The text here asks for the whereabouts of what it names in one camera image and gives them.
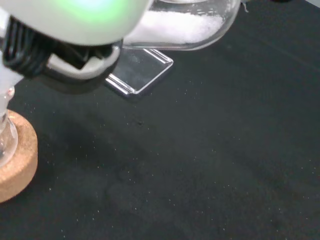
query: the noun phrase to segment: green light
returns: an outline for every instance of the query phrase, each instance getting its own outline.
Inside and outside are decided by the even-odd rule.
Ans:
[[[79,21],[95,25],[118,21],[130,10],[128,0],[55,0],[54,2],[57,4],[55,7],[72,14]]]

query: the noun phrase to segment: cork stand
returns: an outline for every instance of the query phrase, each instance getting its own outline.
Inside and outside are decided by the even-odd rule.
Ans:
[[[38,139],[32,125],[21,115],[8,111],[15,125],[18,144],[12,158],[0,167],[0,203],[23,191],[33,179],[38,165]]]

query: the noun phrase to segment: black fabric mat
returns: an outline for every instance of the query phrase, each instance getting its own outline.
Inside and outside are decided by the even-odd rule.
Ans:
[[[320,9],[247,7],[137,103],[21,82],[39,165],[0,239],[320,239]]]

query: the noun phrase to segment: transparent plastic holder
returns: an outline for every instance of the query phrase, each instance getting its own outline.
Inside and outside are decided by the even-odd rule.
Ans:
[[[171,58],[155,49],[123,48],[115,70],[105,81],[118,94],[134,99],[162,79],[173,64]]]

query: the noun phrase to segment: white powder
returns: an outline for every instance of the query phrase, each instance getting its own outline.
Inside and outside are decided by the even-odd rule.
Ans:
[[[222,26],[219,15],[193,15],[170,11],[148,11],[124,39],[131,43],[193,44],[213,36]]]
[[[205,2],[206,0],[160,0],[165,3],[171,4],[195,4],[200,2]]]

